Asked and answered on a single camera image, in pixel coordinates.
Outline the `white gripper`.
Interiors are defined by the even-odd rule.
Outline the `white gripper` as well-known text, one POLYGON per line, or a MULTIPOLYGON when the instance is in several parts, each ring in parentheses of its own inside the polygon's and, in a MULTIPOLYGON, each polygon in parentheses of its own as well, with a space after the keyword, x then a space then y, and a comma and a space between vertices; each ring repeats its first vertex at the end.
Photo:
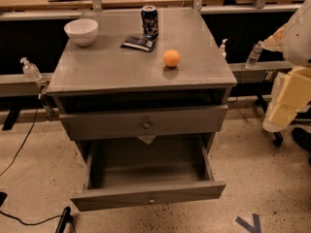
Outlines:
POLYGON ((310 68, 295 67, 288 74, 279 73, 272 86, 263 129, 268 132, 285 129, 310 102, 310 68))

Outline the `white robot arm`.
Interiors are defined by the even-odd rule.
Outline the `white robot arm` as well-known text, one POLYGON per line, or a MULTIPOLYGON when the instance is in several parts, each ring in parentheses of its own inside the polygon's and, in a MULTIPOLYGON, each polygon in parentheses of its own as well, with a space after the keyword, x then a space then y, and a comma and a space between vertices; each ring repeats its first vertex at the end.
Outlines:
POLYGON ((264 130, 278 132, 311 101, 311 0, 305 0, 287 23, 264 40, 263 48, 280 51, 294 65, 287 75, 277 76, 262 123, 264 130))

